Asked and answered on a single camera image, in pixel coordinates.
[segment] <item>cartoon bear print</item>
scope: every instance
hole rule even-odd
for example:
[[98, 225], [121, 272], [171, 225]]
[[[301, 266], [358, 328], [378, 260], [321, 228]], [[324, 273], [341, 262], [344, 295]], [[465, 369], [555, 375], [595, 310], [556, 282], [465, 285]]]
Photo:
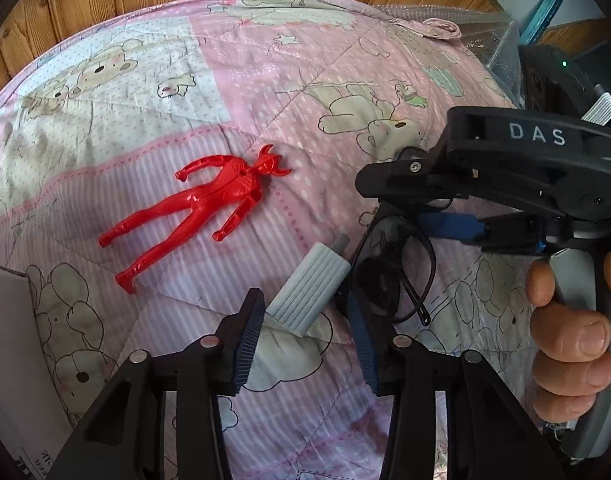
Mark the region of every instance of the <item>cartoon bear print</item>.
[[419, 340], [433, 351], [452, 354], [474, 348], [497, 371], [504, 370], [529, 333], [531, 309], [519, 281], [513, 258], [482, 255], [443, 291]]
[[244, 387], [253, 392], [266, 392], [279, 383], [310, 377], [323, 364], [323, 354], [330, 346], [332, 335], [332, 322], [326, 314], [319, 314], [306, 337], [296, 337], [274, 318], [265, 316]]
[[446, 90], [453, 97], [463, 96], [463, 87], [451, 71], [452, 67], [458, 64], [457, 57], [431, 44], [429, 40], [403, 25], [388, 25], [386, 34], [392, 40], [403, 44], [435, 85]]
[[410, 106], [417, 108], [427, 108], [428, 100], [425, 97], [421, 97], [416, 88], [406, 81], [397, 81], [394, 85], [396, 95], [399, 97], [399, 101], [403, 101]]
[[359, 148], [380, 161], [392, 160], [403, 148], [419, 146], [419, 124], [393, 118], [396, 105], [378, 99], [365, 83], [310, 84], [303, 92], [317, 99], [329, 115], [321, 117], [319, 129], [328, 135], [367, 132], [357, 136]]
[[30, 293], [48, 370], [73, 424], [102, 390], [116, 362], [101, 350], [103, 323], [88, 303], [84, 277], [70, 264], [59, 264], [47, 279], [29, 266]]
[[308, 9], [346, 10], [319, 0], [241, 0], [248, 7], [305, 7]]
[[79, 73], [76, 86], [71, 89], [68, 97], [77, 97], [99, 86], [109, 83], [116, 77], [134, 70], [138, 62], [128, 59], [130, 51], [140, 48], [143, 43], [140, 40], [127, 40], [121, 46], [111, 46], [102, 50], [96, 56], [79, 63], [73, 74]]
[[63, 72], [22, 97], [26, 120], [56, 114], [64, 107], [70, 91], [65, 76], [66, 73]]

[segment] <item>eyeglasses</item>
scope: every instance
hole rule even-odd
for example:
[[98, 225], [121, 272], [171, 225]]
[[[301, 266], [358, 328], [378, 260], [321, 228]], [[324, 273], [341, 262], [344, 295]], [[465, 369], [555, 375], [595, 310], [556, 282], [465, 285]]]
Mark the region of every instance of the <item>eyeglasses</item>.
[[[403, 248], [410, 238], [421, 243], [430, 260], [428, 283], [420, 294], [403, 269]], [[403, 212], [382, 203], [350, 263], [348, 286], [357, 298], [363, 297], [370, 303], [375, 314], [389, 317], [393, 324], [418, 314], [422, 325], [429, 326], [431, 319], [423, 302], [434, 281], [437, 259], [429, 238]], [[401, 287], [413, 309], [398, 316]]]

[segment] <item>toy figure leg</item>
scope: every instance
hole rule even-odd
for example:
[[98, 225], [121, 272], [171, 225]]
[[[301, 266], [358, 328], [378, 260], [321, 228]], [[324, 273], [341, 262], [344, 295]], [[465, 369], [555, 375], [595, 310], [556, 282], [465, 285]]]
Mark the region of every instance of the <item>toy figure leg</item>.
[[147, 209], [141, 209], [135, 213], [132, 213], [129, 217], [123, 219], [121, 222], [115, 225], [108, 232], [105, 232], [99, 237], [99, 245], [101, 247], [109, 246], [115, 238], [118, 238], [124, 234], [129, 233], [132, 229], [135, 229], [155, 218], [166, 216], [172, 213], [183, 211], [184, 209], [190, 208], [191, 190], [185, 190], [174, 195], [164, 198], [161, 202], [149, 207]]
[[119, 272], [119, 274], [115, 276], [117, 283], [119, 283], [127, 293], [134, 294], [135, 287], [132, 283], [134, 277], [159, 261], [162, 257], [166, 256], [166, 254], [171, 253], [173, 250], [190, 240], [213, 213], [214, 211], [205, 210], [205, 208], [190, 213], [188, 217], [179, 224], [179, 227], [172, 231], [172, 234], [166, 240], [146, 251], [142, 256], [139, 256], [131, 267], [128, 267], [123, 272]]

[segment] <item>toy figure arm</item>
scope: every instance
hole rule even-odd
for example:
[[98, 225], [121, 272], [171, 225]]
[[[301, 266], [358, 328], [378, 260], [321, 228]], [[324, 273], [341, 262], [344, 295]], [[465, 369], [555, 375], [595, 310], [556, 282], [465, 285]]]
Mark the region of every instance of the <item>toy figure arm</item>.
[[254, 206], [256, 206], [261, 199], [263, 198], [263, 193], [260, 189], [253, 189], [250, 192], [250, 196], [248, 196], [242, 204], [234, 210], [234, 212], [230, 215], [230, 218], [226, 220], [226, 223], [219, 231], [216, 231], [212, 237], [215, 241], [220, 242], [226, 236], [228, 236], [232, 231], [234, 231], [238, 225], [241, 223], [246, 215], [252, 211]]
[[199, 171], [202, 168], [208, 167], [216, 167], [222, 168], [228, 162], [230, 162], [234, 158], [234, 155], [211, 155], [205, 156], [203, 158], [199, 158], [194, 162], [191, 162], [183, 168], [182, 170], [177, 171], [174, 176], [178, 178], [180, 181], [185, 182], [190, 173], [194, 173], [195, 171]]

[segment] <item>plastic sheet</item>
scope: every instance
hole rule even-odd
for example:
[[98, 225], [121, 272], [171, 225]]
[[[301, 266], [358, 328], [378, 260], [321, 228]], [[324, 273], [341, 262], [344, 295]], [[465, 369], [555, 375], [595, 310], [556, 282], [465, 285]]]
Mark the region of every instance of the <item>plastic sheet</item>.
[[461, 41], [494, 76], [498, 85], [519, 106], [521, 62], [519, 60], [519, 23], [503, 12], [477, 12], [437, 6], [377, 6], [401, 20], [422, 22], [441, 18], [457, 23]]

